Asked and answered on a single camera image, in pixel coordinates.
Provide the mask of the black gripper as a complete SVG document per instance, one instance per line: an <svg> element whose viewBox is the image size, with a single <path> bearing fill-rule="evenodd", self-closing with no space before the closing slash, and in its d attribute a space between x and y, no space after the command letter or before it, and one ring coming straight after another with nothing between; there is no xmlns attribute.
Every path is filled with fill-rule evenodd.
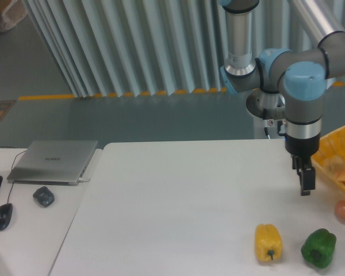
<svg viewBox="0 0 345 276"><path fill-rule="evenodd" d="M320 134L308 138L297 139L285 135L285 148L292 155L292 169L300 176L301 196L309 196L316 188L316 170L310 166L301 168L300 157L310 157L319 150Z"/></svg>

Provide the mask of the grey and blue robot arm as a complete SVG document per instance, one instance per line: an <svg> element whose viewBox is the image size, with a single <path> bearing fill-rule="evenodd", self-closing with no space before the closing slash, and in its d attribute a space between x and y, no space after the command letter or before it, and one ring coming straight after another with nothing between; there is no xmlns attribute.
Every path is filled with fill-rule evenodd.
<svg viewBox="0 0 345 276"><path fill-rule="evenodd" d="M225 11L228 57L221 75L229 93L259 89L281 95L280 119L301 194L315 189L311 157L319 149L323 95L330 78L345 75L345 29L324 1L290 1L313 49L293 52L269 48L252 55L252 14L258 1L220 1Z"/></svg>

